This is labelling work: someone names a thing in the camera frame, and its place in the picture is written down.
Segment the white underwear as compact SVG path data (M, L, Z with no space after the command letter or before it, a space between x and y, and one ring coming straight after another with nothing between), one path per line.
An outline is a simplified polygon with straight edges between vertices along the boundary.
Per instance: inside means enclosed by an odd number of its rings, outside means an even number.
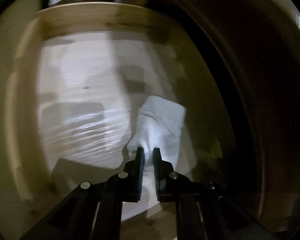
M197 158L185 128L186 108L159 96L149 96L138 110L136 129L127 145L129 156L134 158L136 149L145 153L145 172L153 172L153 150L159 148L162 159L169 161L181 173L189 173Z

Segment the wooden drawer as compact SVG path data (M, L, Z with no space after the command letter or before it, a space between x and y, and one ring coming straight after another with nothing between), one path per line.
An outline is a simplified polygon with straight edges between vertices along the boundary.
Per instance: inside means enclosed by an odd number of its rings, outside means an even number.
M177 170L215 166L230 123L195 40L172 3L153 8L0 0L0 233L19 239L84 180L119 172L150 96L186 108Z

